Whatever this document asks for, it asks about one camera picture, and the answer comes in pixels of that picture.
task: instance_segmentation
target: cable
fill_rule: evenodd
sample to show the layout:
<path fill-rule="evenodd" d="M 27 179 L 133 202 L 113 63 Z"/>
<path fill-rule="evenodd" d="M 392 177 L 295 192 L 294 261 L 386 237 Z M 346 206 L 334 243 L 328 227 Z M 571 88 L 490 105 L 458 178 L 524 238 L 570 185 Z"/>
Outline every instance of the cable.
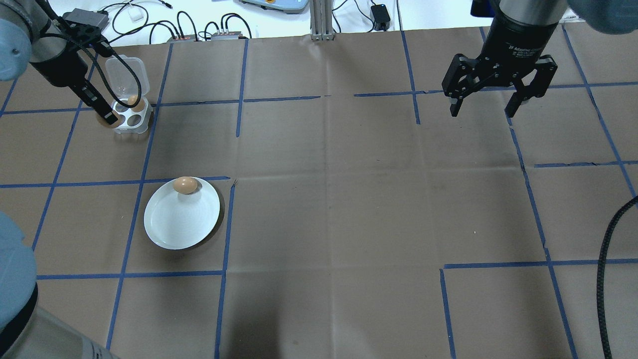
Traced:
<path fill-rule="evenodd" d="M 366 14 L 364 14 L 363 11 L 361 11 L 361 8 L 359 8 L 359 3 L 357 2 L 357 0 L 355 0 L 355 4 L 357 5 L 357 10 L 361 13 L 361 15 L 363 15 L 366 19 L 370 20 L 370 22 L 372 23 L 372 28 L 366 31 L 367 33 L 371 33 L 372 30 L 375 29 L 375 22 L 372 21 L 372 19 L 370 19 Z"/>
<path fill-rule="evenodd" d="M 127 33 L 123 33 L 122 35 L 120 35 L 120 36 L 118 36 L 118 37 L 115 37 L 113 40 L 109 40 L 108 42 L 109 42 L 109 43 L 112 43 L 112 42 L 114 42 L 114 41 L 117 41 L 117 40 L 119 40 L 119 39 L 121 39 L 121 38 L 125 37 L 125 36 L 131 35 L 131 34 L 135 34 L 135 33 L 137 33 L 138 31 L 140 31 L 141 29 L 143 29 L 143 28 L 145 28 L 145 27 L 147 27 L 147 26 L 153 26 L 153 25 L 155 25 L 155 24 L 157 24 L 157 22 L 150 22 L 150 23 L 148 23 L 148 24 L 146 24 L 146 25 L 142 25 L 142 26 L 140 26 L 140 27 L 136 27 L 135 29 L 132 29 L 131 31 L 129 31 L 129 32 L 127 32 Z"/>
<path fill-rule="evenodd" d="M 173 30 L 171 30 L 171 28 L 168 25 L 164 25 L 164 21 L 166 20 L 157 21 L 155 24 L 153 24 L 153 27 L 151 28 L 151 33 L 149 33 L 149 45 L 152 44 L 153 30 L 155 30 L 155 27 L 157 25 L 162 25 L 163 27 L 167 28 L 170 31 L 170 38 L 173 40 L 175 39 L 175 33 L 173 32 Z"/>
<path fill-rule="evenodd" d="M 195 41 L 197 41 L 197 28 L 195 27 L 195 22 L 193 21 L 193 18 L 191 17 L 191 15 L 188 15 L 186 11 L 177 12 L 177 27 L 179 28 L 179 33 L 182 35 L 182 38 L 184 38 L 184 31 L 182 31 L 182 26 L 179 23 L 179 16 L 182 14 L 186 15 L 188 17 L 188 20 L 191 21 L 191 24 L 193 25 L 193 35 L 195 36 Z"/>
<path fill-rule="evenodd" d="M 244 25 L 246 25 L 246 29 L 248 29 L 248 36 L 249 36 L 250 38 L 253 38 L 253 33 L 250 31 L 250 26 L 248 26 L 248 23 L 244 20 L 244 18 L 243 18 L 243 17 L 241 17 L 241 16 L 239 16 L 239 15 L 237 15 L 237 14 L 233 14 L 233 15 L 231 15 L 231 16 L 229 16 L 229 17 L 227 17 L 227 18 L 226 18 L 226 24 L 225 24 L 225 25 L 226 25 L 226 30 L 228 30 L 228 21 L 229 21 L 230 19 L 234 18 L 234 17 L 238 18 L 239 20 L 242 20 L 242 22 L 244 23 Z"/>
<path fill-rule="evenodd" d="M 337 11 L 337 10 L 339 10 L 339 8 L 340 8 L 340 7 L 342 7 L 342 6 L 343 6 L 345 3 L 347 3 L 347 2 L 348 2 L 348 0 L 344 0 L 344 1 L 341 3 L 341 5 L 337 6 L 337 7 L 336 7 L 336 8 L 334 8 L 334 9 L 332 9 L 332 11 Z"/>
<path fill-rule="evenodd" d="M 598 258 L 598 273 L 596 274 L 596 308 L 598 309 L 598 329 L 600 330 L 600 341 L 602 343 L 602 351 L 605 359 L 611 358 L 611 348 L 609 347 L 609 337 L 607 336 L 607 322 L 605 321 L 605 265 L 607 264 L 607 251 L 609 250 L 609 242 L 611 235 L 614 233 L 616 225 L 620 218 L 631 207 L 638 203 L 638 196 L 622 206 L 612 217 L 611 222 L 607 226 L 605 236 L 600 247 L 600 257 Z"/>
<path fill-rule="evenodd" d="M 119 31 L 115 28 L 115 20 L 117 19 L 117 17 L 118 17 L 118 16 L 120 16 L 120 14 L 122 13 L 122 11 L 124 11 L 124 9 L 125 9 L 125 8 L 127 8 L 127 6 L 133 6 L 133 7 L 137 7 L 137 8 L 142 9 L 142 10 L 144 11 L 145 15 L 146 15 L 146 17 L 145 17 L 145 19 L 144 19 L 144 25 L 146 25 L 146 24 L 148 24 L 148 23 L 149 23 L 149 11 L 148 11 L 148 10 L 146 10 L 146 8 L 145 8 L 145 7 L 143 7 L 142 5 L 133 4 L 133 3 L 132 3 L 132 0 L 130 0 L 130 1 L 126 2 L 126 3 L 114 3 L 114 4 L 106 5 L 106 6 L 104 6 L 104 7 L 103 7 L 100 11 L 105 11 L 105 10 L 106 10 L 106 9 L 108 9 L 108 8 L 111 8 L 111 7 L 113 7 L 113 6 L 118 6 L 118 5 L 121 5 L 122 7 L 118 9 L 118 11 L 115 13 L 115 16 L 113 16 L 113 19 L 111 20 L 111 27 L 113 28 L 113 31 L 115 31 L 115 33 L 117 33 L 118 35 L 122 35 L 122 34 L 124 34 L 124 33 L 119 32 Z"/>
<path fill-rule="evenodd" d="M 226 16 L 231 16 L 231 15 L 237 15 L 239 16 L 238 13 L 225 13 L 224 15 L 221 16 L 221 19 L 219 20 L 219 26 L 221 26 L 221 30 L 224 30 L 224 18 Z"/>
<path fill-rule="evenodd" d="M 208 33 L 208 27 L 209 27 L 210 25 L 215 25 L 215 28 L 217 29 L 217 32 L 219 32 L 219 26 L 217 25 L 217 23 L 216 23 L 215 21 L 209 21 L 209 23 L 208 23 L 208 24 L 206 24 L 206 26 L 204 26 L 204 35 L 205 35 L 206 33 Z"/>
<path fill-rule="evenodd" d="M 203 39 L 204 39 L 204 41 L 208 41 L 208 40 L 212 39 L 212 37 L 213 37 L 215 34 L 211 34 L 211 33 L 209 33 L 208 31 L 199 31 L 199 32 L 197 33 L 197 35 L 199 35 L 201 38 L 203 38 Z"/>
<path fill-rule="evenodd" d="M 341 24 L 337 20 L 337 17 L 334 16 L 334 12 L 332 13 L 332 18 L 334 19 L 334 22 L 337 24 L 337 27 L 339 28 L 339 33 L 341 33 Z"/>
<path fill-rule="evenodd" d="M 399 30 L 403 31 L 403 21 L 401 20 L 401 9 L 399 8 L 399 0 L 397 0 L 397 14 L 399 15 Z"/>
<path fill-rule="evenodd" d="M 75 46 L 80 48 L 80 50 L 82 50 L 86 54 L 86 56 L 88 56 L 89 59 L 91 59 L 91 61 L 95 65 L 95 69 L 100 74 L 100 77 L 102 78 L 102 82 L 104 82 L 104 86 L 106 86 L 108 93 L 113 97 L 113 99 L 115 99 L 115 101 L 117 103 L 119 103 L 120 105 L 122 105 L 124 107 L 127 107 L 129 109 L 134 108 L 135 106 L 137 106 L 140 103 L 140 101 L 142 99 L 142 84 L 140 83 L 140 79 L 135 74 L 135 71 L 133 71 L 133 69 L 130 66 L 128 66 L 128 64 L 120 57 L 120 55 L 118 55 L 115 52 L 115 50 L 113 50 L 113 56 L 115 56 L 115 58 L 117 58 L 119 60 L 119 62 L 121 62 L 122 65 L 124 65 L 124 67 L 131 73 L 131 75 L 135 79 L 135 84 L 137 85 L 137 100 L 135 100 L 135 103 L 133 103 L 132 105 L 120 100 L 119 97 L 113 92 L 113 89 L 108 84 L 107 77 L 104 75 L 104 71 L 102 71 L 102 67 L 100 66 L 98 60 L 95 59 L 95 55 L 91 54 L 82 44 L 80 44 L 79 42 L 75 41 L 75 39 L 73 39 L 73 38 L 70 38 L 68 36 L 61 35 L 61 34 L 49 33 L 49 34 L 43 35 L 42 37 L 44 37 L 44 38 L 46 38 L 46 37 L 61 38 L 63 40 L 66 40 L 66 41 L 69 41 L 69 42 L 73 43 Z"/>
<path fill-rule="evenodd" d="M 167 2 L 166 2 L 166 1 L 164 1 L 164 0 L 158 0 L 158 1 L 159 1 L 159 2 L 161 2 L 162 4 L 164 4 L 164 6 L 166 6 L 166 7 L 167 7 L 167 8 L 169 8 L 169 9 L 172 9 L 172 8 L 173 8 L 173 5 L 171 5 L 171 4 L 169 4 L 169 3 L 167 3 Z"/>

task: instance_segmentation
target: clear plastic egg carton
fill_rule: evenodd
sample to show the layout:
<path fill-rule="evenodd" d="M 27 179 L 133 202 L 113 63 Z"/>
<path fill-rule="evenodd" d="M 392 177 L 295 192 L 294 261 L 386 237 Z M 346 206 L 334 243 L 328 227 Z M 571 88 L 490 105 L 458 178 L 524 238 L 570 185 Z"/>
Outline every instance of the clear plastic egg carton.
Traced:
<path fill-rule="evenodd" d="M 111 107 L 123 119 L 123 123 L 115 127 L 113 131 L 118 134 L 142 134 L 149 129 L 149 120 L 153 109 L 151 103 L 144 96 L 149 92 L 149 78 L 146 74 L 144 62 L 137 57 L 126 57 L 121 55 L 124 61 L 133 70 L 140 81 L 140 88 L 135 82 L 131 72 L 116 58 L 107 60 L 107 73 L 111 87 L 121 102 L 135 102 L 137 95 L 141 94 L 140 103 L 134 109 L 122 106 L 117 101 L 113 101 Z"/>
<path fill-rule="evenodd" d="M 128 103 L 127 98 L 120 98 L 120 101 Z M 118 127 L 115 127 L 113 131 L 118 134 L 143 134 L 149 129 L 149 121 L 151 120 L 153 109 L 146 97 L 142 96 L 140 101 L 144 101 L 144 108 L 139 112 L 124 107 L 117 103 L 117 101 L 113 101 L 111 106 L 120 118 L 124 120 L 124 122 Z"/>

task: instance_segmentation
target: blue tape grid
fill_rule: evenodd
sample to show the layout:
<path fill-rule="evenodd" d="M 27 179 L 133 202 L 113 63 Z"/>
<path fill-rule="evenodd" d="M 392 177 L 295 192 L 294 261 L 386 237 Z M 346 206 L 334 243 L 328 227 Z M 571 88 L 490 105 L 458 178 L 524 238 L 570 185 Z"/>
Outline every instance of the blue tape grid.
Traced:
<path fill-rule="evenodd" d="M 563 35 L 565 37 L 565 40 L 567 42 L 569 51 L 574 59 L 574 63 L 576 64 L 576 67 L 578 68 L 578 71 L 581 75 L 581 79 L 583 81 L 582 85 L 560 85 L 560 86 L 551 86 L 551 88 L 585 88 L 590 100 L 592 102 L 592 105 L 594 106 L 596 113 L 598 115 L 598 120 L 600 122 L 600 126 L 602 127 L 602 130 L 605 132 L 605 136 L 607 137 L 607 140 L 609 142 L 610 147 L 612 148 L 612 151 L 614 152 L 614 156 L 616 157 L 616 161 L 613 162 L 605 162 L 605 163 L 595 163 L 595 162 L 577 162 L 577 163 L 572 163 L 572 164 L 560 164 L 560 163 L 556 163 L 556 164 L 536 164 L 534 165 L 535 168 L 556 168 L 556 167 L 586 167 L 586 166 L 598 166 L 598 165 L 617 165 L 620 167 L 622 173 L 623 173 L 623 177 L 625 178 L 625 181 L 627 182 L 627 186 L 629 188 L 630 193 L 632 194 L 632 196 L 635 196 L 635 190 L 634 190 L 634 186 L 627 174 L 627 170 L 625 168 L 626 165 L 634 165 L 634 164 L 638 164 L 638 161 L 623 161 L 622 158 L 619 155 L 618 149 L 616 148 L 616 145 L 609 133 L 609 130 L 607 129 L 607 125 L 604 121 L 604 118 L 600 112 L 600 109 L 598 108 L 598 105 L 596 104 L 596 101 L 594 99 L 593 93 L 591 92 L 591 87 L 597 87 L 597 86 L 634 86 L 636 84 L 638 84 L 638 82 L 622 82 L 622 83 L 609 83 L 609 84 L 589 84 L 587 81 L 587 78 L 585 77 L 584 71 L 582 69 L 582 66 L 580 65 L 580 62 L 576 56 L 576 53 L 574 52 L 574 48 L 571 44 L 569 35 L 567 33 L 567 30 L 565 28 L 564 25 L 562 25 L 562 30 L 563 30 Z M 483 31 L 483 29 L 480 27 L 479 28 L 481 37 L 483 38 L 483 40 L 485 41 L 486 36 L 485 36 L 485 32 Z M 445 285 L 445 275 L 444 275 L 444 270 L 451 270 L 451 269 L 468 269 L 468 268 L 522 268 L 522 267 L 538 267 L 538 266 L 546 266 L 549 270 L 549 274 L 551 277 L 551 281 L 552 281 L 552 285 L 554 287 L 554 293 L 556 295 L 556 301 L 558 303 L 558 308 L 559 308 L 559 312 L 561 315 L 561 319 L 563 321 L 563 327 L 565 329 L 565 335 L 567 336 L 567 341 L 568 341 L 568 345 L 570 348 L 570 352 L 572 354 L 572 358 L 573 359 L 577 359 L 578 358 L 578 354 L 574 345 L 574 340 L 572 338 L 572 333 L 571 333 L 571 329 L 569 327 L 569 323 L 567 320 L 567 315 L 565 314 L 565 307 L 563 305 L 563 300 L 561 297 L 561 293 L 560 293 L 560 289 L 558 286 L 558 281 L 556 280 L 556 273 L 554 270 L 555 266 L 566 266 L 566 265 L 597 265 L 598 261 L 594 260 L 594 259 L 585 259 L 585 260 L 571 260 L 571 261 L 553 261 L 551 259 L 551 255 L 549 253 L 549 249 L 545 246 L 545 234 L 543 231 L 543 227 L 542 227 L 542 223 L 541 223 L 541 219 L 540 219 L 540 215 L 538 213 L 538 209 L 536 206 L 536 201 L 534 198 L 534 194 L 533 194 L 533 190 L 531 188 L 530 185 L 530 179 L 527 175 L 527 170 L 524 164 L 524 160 L 523 160 L 523 154 L 521 153 L 521 148 L 519 146 L 517 137 L 516 137 L 516 131 L 514 130 L 513 124 L 512 124 L 512 119 L 510 119 L 509 117 L 506 116 L 506 119 L 508 121 L 508 124 L 510 126 L 510 134 L 512 136 L 512 141 L 514 142 L 514 146 L 516 147 L 516 151 L 519 157 L 519 161 L 520 161 L 520 165 L 521 165 L 521 171 L 523 172 L 523 177 L 525 179 L 525 184 L 527 187 L 527 191 L 528 191 L 528 196 L 530 198 L 530 203 L 531 203 L 531 207 L 534 213 L 534 217 L 537 223 L 537 229 L 538 229 L 538 234 L 540 236 L 541 239 L 541 243 L 543 245 L 543 249 L 545 252 L 545 261 L 537 261 L 537 262 L 511 262 L 511 263 L 459 263 L 459 264 L 446 264 L 443 269 L 441 269 L 441 291 L 442 291 L 442 295 L 443 295 L 443 309 L 445 312 L 445 320 L 446 320 L 446 325 L 447 325 L 447 330 L 448 330 L 448 336 L 449 336 L 449 341 L 450 341 L 450 355 L 453 359 L 456 359 L 456 349 L 454 347 L 454 337 L 452 335 L 452 321 L 450 318 L 450 307 L 449 307 L 449 301 L 448 301 L 448 294 L 447 294 L 447 287 Z M 629 258 L 629 259 L 609 259 L 608 263 L 614 263 L 614 264 L 638 264 L 638 258 Z"/>
<path fill-rule="evenodd" d="M 584 72 L 582 70 L 582 67 L 580 65 L 580 62 L 574 52 L 574 49 L 572 47 L 569 35 L 567 33 L 567 30 L 565 29 L 565 26 L 562 27 L 563 29 L 563 34 L 565 36 L 565 39 L 567 41 L 567 45 L 568 48 L 570 50 L 570 53 L 574 59 L 574 62 L 576 63 L 576 66 L 579 70 L 579 73 L 581 74 L 582 77 L 582 81 L 583 84 L 572 84 L 572 85 L 552 85 L 550 86 L 550 88 L 557 88 L 557 89 L 563 89 L 563 88 L 585 88 L 588 92 L 588 95 L 590 96 L 590 100 L 594 106 L 594 108 L 596 109 L 597 115 L 598 115 L 598 119 L 599 122 L 601 124 L 601 127 L 603 129 L 603 131 L 605 132 L 605 136 L 607 137 L 607 140 L 609 141 L 609 144 L 614 152 L 614 156 L 616 157 L 616 161 L 613 162 L 606 162 L 606 163 L 595 163 L 595 162 L 577 162 L 577 163 L 572 163 L 572 164 L 536 164 L 534 165 L 535 168 L 555 168 L 555 167 L 585 167 L 585 166 L 598 166 L 598 165 L 618 165 L 621 169 L 621 171 L 623 172 L 623 176 L 627 182 L 627 185 L 629 187 L 630 192 L 632 193 L 632 195 L 635 195 L 635 190 L 633 187 L 632 182 L 630 181 L 630 178 L 628 177 L 627 174 L 627 170 L 625 169 L 626 165 L 635 165 L 638 164 L 638 160 L 622 160 L 618 150 L 616 148 L 615 143 L 613 142 L 613 139 L 611 138 L 611 135 L 607 129 L 607 125 L 602 117 L 602 114 L 600 113 L 600 110 L 598 109 L 598 106 L 596 104 L 596 101 L 593 97 L 593 94 L 591 92 L 591 88 L 594 87 L 606 87 L 606 86 L 636 86 L 638 85 L 638 82 L 610 82 L 610 83 L 600 83 L 600 84 L 590 84 L 585 75 Z M 482 38 L 485 40 L 486 35 L 485 32 L 483 31 L 483 29 L 480 27 L 479 31 L 481 33 Z M 415 119 L 416 119 L 416 123 L 419 125 L 420 124 L 420 115 L 419 115 L 419 106 L 417 103 L 417 95 L 431 95 L 431 94 L 437 94 L 437 93 L 441 93 L 442 90 L 430 90 L 430 91 L 423 91 L 423 90 L 416 90 L 415 89 L 415 82 L 414 82 L 414 77 L 413 77 L 413 71 L 412 71 L 412 62 L 410 61 L 410 52 L 408 49 L 408 42 L 406 40 L 406 36 L 405 33 L 403 31 L 401 31 L 401 38 L 403 41 L 403 47 L 404 47 L 404 51 L 405 51 L 405 56 L 406 56 L 406 64 L 407 64 L 407 68 L 408 68 L 408 75 L 410 78 L 410 87 L 411 87 L 411 91 L 398 91 L 398 92 L 387 92 L 387 93 L 359 93 L 359 94 L 354 94 L 354 97 L 377 97 L 377 96 L 404 96 L 404 95 L 412 95 L 413 98 L 413 106 L 414 106 L 414 111 L 415 111 Z M 215 101 L 205 101 L 205 102 L 179 102 L 179 103 L 162 103 L 161 102 L 161 97 L 163 94 L 163 88 L 165 85 L 165 81 L 166 81 L 166 77 L 167 77 L 167 72 L 168 72 L 168 65 L 170 63 L 170 56 L 172 54 L 172 45 L 169 48 L 169 52 L 168 52 L 168 57 L 167 57 L 167 63 L 166 63 L 166 67 L 165 67 L 165 72 L 163 75 L 163 80 L 162 80 L 162 85 L 161 85 L 161 90 L 160 90 L 160 96 L 158 98 L 158 104 L 156 105 L 157 111 L 155 114 L 155 123 L 157 121 L 158 118 L 158 114 L 159 111 L 162 107 L 171 107 L 171 106 L 185 106 L 185 105 L 216 105 L 216 104 L 224 104 L 224 103 L 238 103 L 239 104 L 239 110 L 238 110 L 238 115 L 237 115 L 237 129 L 236 129 L 236 136 L 239 136 L 241 134 L 241 115 L 242 115 L 242 105 L 244 102 L 246 103 L 254 103 L 254 102 L 274 102 L 274 101 L 295 101 L 295 100 L 314 100 L 317 98 L 320 98 L 322 96 L 292 96 L 292 97 L 281 97 L 281 98 L 253 98 L 253 99 L 245 99 L 244 98 L 244 86 L 245 86 L 245 80 L 246 80 L 246 60 L 248 58 L 248 41 L 245 42 L 244 44 L 244 55 L 243 55 L 243 62 L 242 62 L 242 74 L 241 74 L 241 86 L 240 86 L 240 96 L 238 100 L 215 100 Z M 89 73 L 89 78 L 90 76 L 93 74 L 93 67 L 91 67 L 91 72 Z M 69 132 L 69 136 L 67 137 L 66 140 L 66 144 L 61 156 L 61 159 L 59 161 L 58 164 L 58 168 L 56 170 L 56 175 L 54 176 L 54 180 L 52 183 L 26 183 L 26 184 L 0 184 L 0 188 L 31 188 L 31 187 L 49 187 L 50 188 L 50 192 L 49 195 L 47 197 L 47 202 L 45 204 L 45 209 L 43 210 L 41 219 L 40 219 L 40 223 L 38 225 L 38 231 L 36 234 L 36 238 L 34 239 L 34 244 L 33 244 L 33 248 L 36 247 L 37 244 L 37 239 L 39 237 L 40 231 L 41 231 L 41 227 L 42 227 L 42 223 L 44 221 L 44 218 L 46 217 L 47 214 L 47 209 L 48 206 L 50 204 L 50 199 L 52 197 L 52 193 L 55 189 L 55 187 L 83 187 L 83 186 L 100 186 L 100 185 L 126 185 L 126 184 L 131 184 L 131 185 L 135 185 L 137 184 L 139 186 L 139 190 L 138 190 L 138 197 L 136 200 L 136 204 L 135 204 L 135 210 L 134 210 L 134 215 L 133 215 L 133 220 L 131 221 L 131 227 L 130 227 L 130 233 L 129 233 L 129 238 L 127 241 L 127 246 L 126 246 L 126 250 L 125 250 L 125 255 L 124 255 L 124 259 L 122 261 L 122 269 L 120 273 L 97 273 L 97 274 L 78 274 L 78 275 L 38 275 L 38 279 L 39 280 L 62 280 L 62 279 L 119 279 L 119 283 L 118 283 L 118 288 L 117 288 L 117 294 L 116 294 L 116 299 L 115 299 L 115 303 L 114 303 L 114 310 L 113 310 L 113 314 L 112 314 L 112 318 L 111 318 L 111 324 L 110 324 L 110 328 L 109 328 L 109 333 L 108 333 L 108 340 L 107 340 L 107 347 L 110 347 L 111 341 L 112 341 L 112 334 L 113 334 L 113 329 L 114 329 L 114 325 L 115 325 L 115 319 L 117 317 L 117 308 L 119 306 L 119 299 L 121 296 L 121 290 L 122 290 L 122 283 L 123 280 L 125 278 L 151 278 L 151 277 L 190 277 L 190 276 L 208 276 L 208 275 L 219 275 L 222 278 L 221 281 L 221 290 L 220 290 L 220 295 L 219 295 L 219 307 L 218 307 L 218 322 L 217 322 L 217 330 L 216 330 L 216 338 L 215 338 L 215 347 L 214 347 L 214 356 L 215 358 L 219 358 L 219 345 L 221 343 L 221 324 L 222 324 L 222 318 L 223 318 L 223 303 L 224 303 L 224 297 L 225 297 L 225 284 L 226 284 L 226 270 L 228 268 L 228 251 L 230 248 L 230 224 L 231 224 L 231 220 L 232 220 L 232 206 L 233 206 L 233 202 L 234 202 L 234 192 L 235 192 L 235 185 L 232 186 L 231 188 L 231 194 L 230 194 L 230 202 L 229 202 L 229 214 L 228 214 L 228 225 L 227 225 L 227 230 L 226 230 L 226 243 L 225 243 L 225 252 L 224 252 L 224 263 L 223 263 L 223 269 L 222 270 L 218 270 L 218 271 L 179 271 L 179 272 L 155 272 L 155 273 L 126 273 L 125 269 L 126 269 L 126 263 L 128 260 L 128 252 L 130 250 L 130 245 L 131 245 L 131 241 L 132 241 L 132 233 L 133 233 L 133 229 L 135 226 L 135 221 L 137 219 L 137 212 L 139 209 L 139 202 L 140 202 L 140 198 L 141 198 L 141 193 L 142 193 L 142 189 L 144 187 L 144 184 L 146 183 L 161 183 L 161 182 L 167 182 L 172 180 L 172 178 L 163 178 L 163 179 L 145 179 L 145 173 L 147 170 L 147 165 L 148 165 L 148 160 L 149 160 L 149 155 L 150 155 L 150 150 L 151 150 L 151 146 L 152 146 L 152 138 L 154 135 L 154 131 L 155 131 L 155 123 L 153 124 L 152 128 L 151 128 L 151 135 L 149 137 L 149 145 L 147 147 L 147 154 L 146 154 L 146 158 L 145 158 L 145 163 L 144 163 L 144 168 L 142 171 L 142 177 L 140 180 L 133 180 L 133 181 L 102 181 L 102 182 L 85 182 L 85 183 L 58 183 L 57 179 L 59 177 L 59 173 L 60 170 L 62 168 L 63 162 L 64 162 L 64 158 L 66 156 L 66 151 L 68 149 L 71 137 L 73 135 L 73 130 L 75 129 L 75 124 L 77 122 L 77 118 L 79 115 L 80 111 L 91 111 L 92 109 L 87 108 L 87 107 L 83 107 L 82 103 L 80 102 L 80 104 L 78 105 L 77 108 L 69 108 L 69 109 L 43 109 L 43 110 L 24 110 L 24 111 L 6 111 L 8 102 L 10 100 L 11 94 L 13 93 L 13 90 L 15 89 L 17 81 L 14 81 L 13 84 L 11 85 L 11 88 L 4 100 L 3 106 L 0 109 L 0 117 L 2 116 L 6 116 L 6 115 L 13 115 L 13 114 L 31 114 L 31 113 L 48 113 L 48 112 L 75 112 L 75 116 L 74 116 L 74 120 L 73 120 L 73 124 L 71 126 L 70 132 Z M 482 91 L 503 91 L 504 88 L 486 88 L 483 89 Z M 510 126 L 512 125 L 511 119 L 507 119 Z M 511 134 L 512 134 L 512 140 L 514 141 L 514 144 L 517 148 L 517 153 L 519 155 L 519 161 L 521 163 L 521 170 L 524 174 L 524 178 L 526 181 L 526 186 L 528 188 L 528 195 L 530 197 L 530 202 L 535 214 L 535 219 L 537 221 L 537 227 L 538 227 L 538 231 L 539 231 L 539 235 L 541 237 L 541 242 L 544 246 L 544 250 L 545 250 L 545 254 L 546 254 L 546 261 L 538 261 L 538 262 L 512 262 L 512 263 L 460 263 L 460 264 L 446 264 L 443 269 L 441 269 L 441 293 L 443 295 L 443 306 L 444 306 L 444 311 L 445 311 L 445 319 L 446 319 L 446 324 L 447 324 L 447 330 L 448 330 L 448 335 L 449 335 L 449 342 L 450 342 L 450 355 L 452 358 L 456 359 L 456 350 L 454 347 L 454 337 L 452 334 L 452 323 L 451 323 L 451 318 L 450 318 L 450 308 L 449 308 L 449 301 L 447 298 L 447 287 L 445 285 L 445 274 L 444 274 L 444 270 L 453 270 L 453 269 L 469 269 L 469 268 L 520 268 L 520 267 L 536 267 L 536 266 L 547 266 L 549 271 L 550 271 L 550 276 L 552 278 L 552 283 L 554 286 L 554 291 L 556 293 L 556 299 L 557 302 L 559 304 L 559 310 L 561 312 L 561 317 L 563 319 L 563 325 L 565 327 L 565 331 L 566 331 L 566 335 L 568 337 L 568 342 L 570 344 L 570 350 L 572 352 L 572 358 L 576 359 L 577 358 L 577 353 L 575 352 L 575 347 L 574 347 L 574 343 L 573 340 L 571 338 L 571 333 L 570 333 L 570 328 L 569 325 L 567 323 L 567 318 L 565 315 L 565 311 L 563 308 L 563 304 L 562 304 L 562 300 L 560 297 L 560 290 L 558 288 L 558 283 L 556 281 L 556 276 L 553 270 L 554 266 L 571 266 L 571 265 L 596 265 L 597 261 L 596 260 L 572 260 L 572 261 L 553 261 L 551 260 L 551 256 L 549 255 L 549 251 L 545 248 L 545 238 L 544 238 L 544 233 L 542 231 L 542 224 L 540 222 L 540 215 L 538 214 L 538 211 L 536 209 L 536 204 L 535 204 L 535 200 L 533 198 L 533 191 L 531 189 L 530 183 L 529 183 L 529 178 L 527 176 L 526 173 L 526 169 L 525 169 L 525 165 L 523 162 L 523 156 L 521 154 L 520 151 L 520 147 L 518 146 L 518 142 L 516 139 L 516 133 L 514 132 L 514 129 L 511 128 L 510 129 Z M 218 176 L 218 177 L 210 177 L 210 178 L 204 178 L 205 180 L 229 180 L 229 177 L 224 177 L 224 176 Z M 638 264 L 638 259 L 636 258 L 630 258 L 630 259 L 609 259 L 607 261 L 610 264 Z"/>
<path fill-rule="evenodd" d="M 168 47 L 168 56 L 166 59 L 166 65 L 164 67 L 164 75 L 162 76 L 161 86 L 159 88 L 158 104 L 161 105 L 162 96 L 164 95 L 164 87 L 166 85 L 166 77 L 168 75 L 168 66 L 170 65 L 170 58 L 173 54 L 173 44 Z M 140 177 L 140 183 L 137 190 L 137 198 L 135 199 L 135 208 L 133 210 L 133 218 L 131 219 L 131 227 L 129 228 L 128 239 L 126 240 L 126 249 L 124 249 L 124 259 L 122 260 L 122 268 L 120 270 L 119 281 L 117 283 L 117 292 L 115 293 L 115 303 L 113 304 L 113 313 L 111 314 L 111 323 L 108 326 L 107 335 L 107 349 L 111 348 L 111 342 L 113 340 L 113 331 L 115 329 L 115 320 L 117 319 L 117 310 L 119 308 L 119 300 L 122 295 L 122 285 L 124 284 L 124 274 L 126 273 L 126 264 L 128 262 L 129 252 L 131 250 L 131 242 L 133 241 L 133 231 L 135 230 L 135 222 L 137 221 L 137 213 L 140 209 L 140 201 L 142 199 L 142 190 L 144 189 L 144 180 L 146 179 L 146 170 L 148 169 L 149 159 L 151 157 L 151 148 L 153 145 L 153 139 L 155 136 L 155 129 L 157 128 L 157 122 L 161 106 L 154 111 L 153 124 L 151 125 L 151 133 L 149 134 L 149 144 L 146 148 L 146 156 L 144 158 L 144 166 L 142 168 L 142 175 Z"/>

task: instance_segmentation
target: egg carton lid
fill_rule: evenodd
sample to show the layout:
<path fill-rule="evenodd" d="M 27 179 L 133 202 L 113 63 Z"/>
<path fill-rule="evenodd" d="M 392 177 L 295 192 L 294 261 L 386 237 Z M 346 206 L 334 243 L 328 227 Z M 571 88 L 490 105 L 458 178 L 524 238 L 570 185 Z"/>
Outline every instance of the egg carton lid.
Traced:
<path fill-rule="evenodd" d="M 142 96 L 146 95 L 151 85 L 149 84 L 149 77 L 146 74 L 144 62 L 137 57 L 126 57 L 125 55 L 120 55 L 120 57 L 131 67 L 135 75 L 140 79 Z M 131 76 L 131 72 L 124 67 L 117 58 L 111 57 L 107 60 L 107 74 L 108 81 L 117 96 L 129 97 L 137 95 L 137 83 L 135 83 L 135 79 Z"/>

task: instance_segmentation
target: white plate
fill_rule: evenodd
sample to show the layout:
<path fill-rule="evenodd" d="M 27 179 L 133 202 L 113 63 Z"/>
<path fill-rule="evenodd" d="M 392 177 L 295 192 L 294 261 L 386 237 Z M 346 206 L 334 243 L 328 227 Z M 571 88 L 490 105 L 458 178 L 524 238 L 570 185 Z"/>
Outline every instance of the white plate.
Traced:
<path fill-rule="evenodd" d="M 144 211 L 144 228 L 155 244 L 166 249 L 184 249 L 201 242 L 219 218 L 219 195 L 210 183 L 195 178 L 200 189 L 180 194 L 174 179 L 153 194 Z"/>

